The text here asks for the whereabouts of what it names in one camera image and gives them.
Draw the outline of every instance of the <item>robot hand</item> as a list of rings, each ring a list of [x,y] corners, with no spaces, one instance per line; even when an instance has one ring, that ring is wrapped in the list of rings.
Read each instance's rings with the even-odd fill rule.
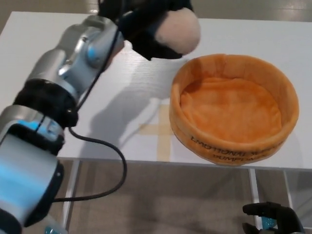
[[[243,230],[245,234],[305,233],[297,214],[289,207],[283,207],[280,204],[272,202],[256,203],[245,205],[243,207],[243,212],[247,215],[256,215],[259,217],[275,219],[277,222],[277,228],[270,228],[268,230],[259,230],[249,223],[243,223]]]

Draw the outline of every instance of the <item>table leg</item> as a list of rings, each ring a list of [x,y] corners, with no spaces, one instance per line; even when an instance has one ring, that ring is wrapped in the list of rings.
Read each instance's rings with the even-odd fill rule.
[[[80,169],[80,160],[74,160],[73,167],[70,172],[70,177],[68,181],[67,191],[66,191],[66,197],[73,197],[76,193],[77,188],[77,176]],[[73,202],[64,202],[63,205],[63,220],[62,220],[62,226],[65,229],[69,229],[69,223],[70,223],[70,217],[73,209]]]
[[[257,186],[256,175],[255,175],[255,169],[249,169],[249,181],[250,181],[250,187],[252,190],[253,203],[258,203],[259,202],[259,193],[258,193],[258,186]],[[262,229],[262,220],[260,217],[255,216],[254,217],[254,223],[258,229]]]

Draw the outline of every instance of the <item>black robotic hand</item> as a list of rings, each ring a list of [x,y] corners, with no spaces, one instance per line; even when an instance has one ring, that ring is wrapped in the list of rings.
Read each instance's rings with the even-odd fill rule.
[[[183,56],[182,53],[157,41],[155,33],[162,24],[166,12],[179,11],[184,8],[193,11],[191,0],[126,0],[126,2],[126,11],[131,13],[125,15],[119,28],[125,39],[131,42],[134,51],[148,60],[152,58],[179,59]],[[115,21],[118,18],[121,3],[122,0],[104,0],[99,6],[98,15]]]
[[[280,204],[265,202],[248,204],[243,207],[243,212],[247,215],[256,215],[259,217],[267,217],[275,219],[277,229],[270,228],[268,230],[259,230],[249,223],[243,223],[245,234],[304,234],[303,226],[295,213],[289,207],[283,207]]]

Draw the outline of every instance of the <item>black cable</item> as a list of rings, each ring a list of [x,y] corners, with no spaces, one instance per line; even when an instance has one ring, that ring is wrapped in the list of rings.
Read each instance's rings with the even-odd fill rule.
[[[125,10],[126,9],[126,0],[122,0],[122,4],[121,4],[121,9],[120,9],[120,15],[119,15],[119,20],[117,22],[117,24],[119,23],[120,19],[122,18],[123,14],[125,13]],[[80,108],[82,107],[82,105],[85,103],[86,99],[88,98],[89,94],[91,93],[94,85],[96,84],[96,82],[98,81],[99,77],[101,76],[102,72],[105,70],[107,64],[108,64],[108,61],[109,59],[111,58],[111,55],[114,51],[114,48],[115,48],[115,45],[116,45],[116,42],[117,42],[117,39],[118,39],[118,36],[119,36],[119,30],[118,30],[118,27],[117,27],[117,30],[116,30],[116,33],[115,33],[115,36],[114,36],[114,39],[113,39],[113,42],[112,42],[112,45],[110,47],[110,50],[109,50],[109,53],[101,67],[101,69],[99,70],[98,74],[96,75],[94,81],[92,82],[91,86],[89,87],[88,91],[86,92],[86,94],[84,95],[84,97],[82,98],[82,100],[80,101],[80,103],[78,104],[77,106],[77,111],[80,110]],[[107,195],[110,195],[112,193],[114,193],[115,191],[117,191],[118,189],[121,188],[121,186],[124,184],[124,182],[126,181],[126,177],[127,177],[127,173],[128,173],[128,168],[127,168],[127,161],[124,157],[124,155],[122,154],[122,152],[120,151],[120,149],[118,147],[116,147],[115,145],[109,143],[109,142],[106,142],[106,141],[103,141],[103,140],[99,140],[99,139],[94,139],[94,138],[90,138],[90,137],[86,137],[86,136],[81,136],[77,133],[74,132],[74,130],[72,128],[69,128],[69,132],[74,136],[76,137],[77,139],[80,139],[80,140],[84,140],[84,141],[88,141],[88,142],[91,142],[91,143],[97,143],[97,144],[102,144],[102,145],[105,145],[111,149],[113,149],[121,158],[121,161],[122,161],[122,166],[123,166],[123,172],[122,172],[122,177],[119,181],[119,183],[113,187],[112,189],[108,190],[108,191],[105,191],[103,193],[100,193],[100,194],[95,194],[95,195],[88,195],[88,196],[79,196],[79,197],[64,197],[64,198],[56,198],[53,202],[67,202],[67,201],[86,201],[86,200],[91,200],[91,199],[96,199],[96,198],[101,198],[101,197],[104,197],[104,196],[107,196]]]

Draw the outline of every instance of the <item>basket rim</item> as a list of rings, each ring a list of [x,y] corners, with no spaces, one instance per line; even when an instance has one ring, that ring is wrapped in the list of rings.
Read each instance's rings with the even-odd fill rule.
[[[237,143],[237,142],[231,142],[231,141],[216,138],[215,136],[207,132],[203,132],[199,130],[187,120],[186,116],[184,115],[180,107],[180,93],[179,93],[178,81],[182,75],[181,71],[184,71],[196,59],[204,59],[206,57],[211,57],[211,56],[216,56],[216,55],[219,56],[220,54],[206,55],[206,56],[201,56],[201,57],[191,59],[190,61],[185,63],[180,68],[180,70],[177,72],[176,76],[174,77],[172,88],[171,88],[170,109],[174,113],[174,116],[176,118],[175,123],[178,126],[178,128],[181,130],[184,129],[184,131],[182,131],[184,134],[192,136],[196,138],[197,140],[200,140],[202,142],[207,142],[213,146],[222,147],[224,149],[229,149],[232,151],[257,151],[261,149],[274,148],[274,146],[278,146],[279,144],[283,143],[287,139],[287,137],[290,135],[290,133],[293,131],[299,119],[299,100],[298,100],[297,93],[294,89],[293,84],[289,81],[286,75],[282,71],[280,71],[276,66],[262,59],[248,56],[248,55],[236,55],[236,56],[255,59],[258,62],[270,65],[274,70],[276,70],[281,75],[283,82],[289,88],[288,94],[294,105],[293,107],[294,112],[292,113],[290,121],[288,121],[282,126],[281,131],[261,141],[251,142],[251,143]]]

